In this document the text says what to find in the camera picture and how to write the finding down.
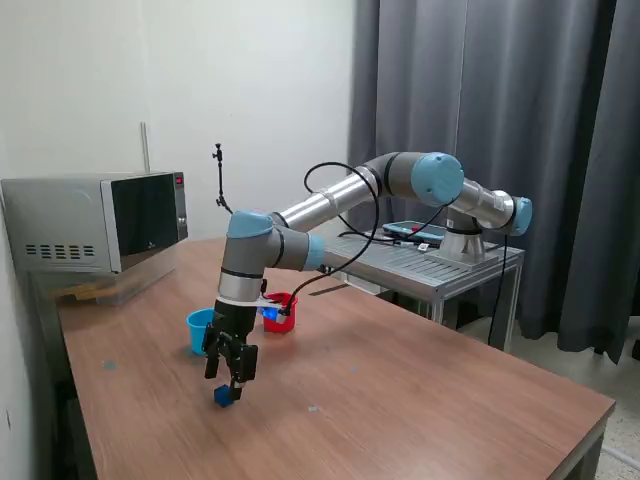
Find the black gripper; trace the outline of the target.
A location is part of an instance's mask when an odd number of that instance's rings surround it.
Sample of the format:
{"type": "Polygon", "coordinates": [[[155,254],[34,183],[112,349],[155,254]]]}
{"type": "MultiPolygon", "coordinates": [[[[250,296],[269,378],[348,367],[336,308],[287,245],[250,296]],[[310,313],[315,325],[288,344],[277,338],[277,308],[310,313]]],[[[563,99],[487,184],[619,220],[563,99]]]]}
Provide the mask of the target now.
{"type": "Polygon", "coordinates": [[[219,367],[219,345],[232,342],[227,365],[231,374],[229,398],[241,398],[244,385],[255,379],[258,346],[247,342],[254,329],[256,307],[228,304],[217,300],[214,304],[215,320],[205,329],[201,349],[206,356],[205,379],[214,379],[219,367]]]}

